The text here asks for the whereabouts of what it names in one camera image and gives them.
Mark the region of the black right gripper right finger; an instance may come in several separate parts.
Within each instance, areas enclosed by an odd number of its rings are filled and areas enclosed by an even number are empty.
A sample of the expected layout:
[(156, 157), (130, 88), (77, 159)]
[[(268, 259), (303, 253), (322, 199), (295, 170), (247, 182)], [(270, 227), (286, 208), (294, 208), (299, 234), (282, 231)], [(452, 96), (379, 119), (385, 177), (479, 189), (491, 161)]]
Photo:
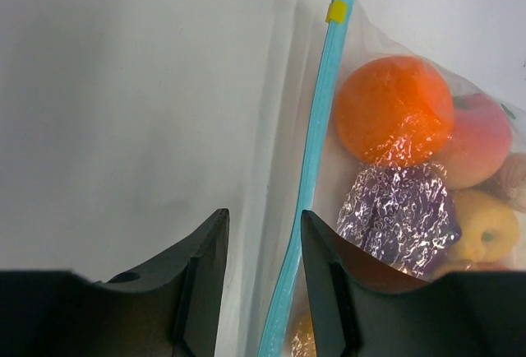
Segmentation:
[(425, 282), (302, 213), (302, 250), (319, 356), (523, 356), (525, 274), (453, 272)]

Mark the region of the clear zip top bag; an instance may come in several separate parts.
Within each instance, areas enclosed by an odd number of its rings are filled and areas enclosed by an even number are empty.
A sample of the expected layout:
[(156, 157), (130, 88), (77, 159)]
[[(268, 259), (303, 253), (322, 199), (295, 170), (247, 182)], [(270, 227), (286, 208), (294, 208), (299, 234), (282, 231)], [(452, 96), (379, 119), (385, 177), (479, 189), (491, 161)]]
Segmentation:
[(260, 356), (522, 356), (525, 112), (331, 0)]

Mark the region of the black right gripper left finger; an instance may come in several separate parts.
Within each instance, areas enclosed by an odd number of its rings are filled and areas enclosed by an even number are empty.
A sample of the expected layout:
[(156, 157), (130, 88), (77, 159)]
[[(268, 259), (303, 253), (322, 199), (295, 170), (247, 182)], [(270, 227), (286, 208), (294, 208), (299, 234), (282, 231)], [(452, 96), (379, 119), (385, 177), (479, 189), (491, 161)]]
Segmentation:
[(3, 271), (4, 356), (211, 356), (229, 212), (106, 282), (71, 271)]

